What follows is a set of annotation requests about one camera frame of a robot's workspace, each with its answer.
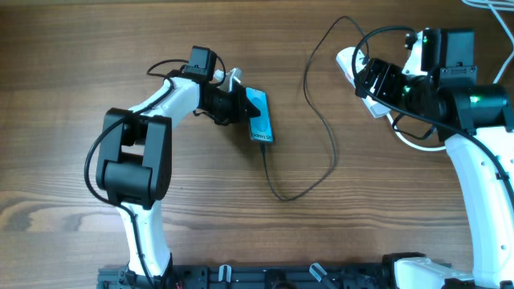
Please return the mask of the teal screen Galaxy smartphone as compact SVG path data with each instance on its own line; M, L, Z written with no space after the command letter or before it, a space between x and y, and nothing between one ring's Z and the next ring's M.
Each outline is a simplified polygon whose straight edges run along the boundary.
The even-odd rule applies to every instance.
M254 88L246 88L246 94L248 101L259 111L258 116L249 117L251 140L272 143L274 138L267 94Z

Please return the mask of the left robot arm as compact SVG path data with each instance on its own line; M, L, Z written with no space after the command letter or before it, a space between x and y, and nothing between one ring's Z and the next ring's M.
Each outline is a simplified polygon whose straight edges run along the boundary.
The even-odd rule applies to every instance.
M84 163L84 181L95 198L120 213L130 259L117 278L101 270L100 288L181 287L161 201L172 176L173 129L188 114L207 116L220 126L247 124L251 140L262 145L274 140L267 94L243 86L240 69L217 69L221 62L211 49L194 46L180 68L160 76L161 88L146 101L106 112L103 131Z

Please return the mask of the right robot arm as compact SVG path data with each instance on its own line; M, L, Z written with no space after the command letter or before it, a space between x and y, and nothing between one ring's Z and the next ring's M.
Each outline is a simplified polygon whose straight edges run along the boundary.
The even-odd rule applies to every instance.
M341 52L357 96L430 125L457 173L473 268L462 272L424 254L383 258L389 288L510 288L513 285L513 108L503 86L477 84L471 29L405 29L403 67L370 58L368 42Z

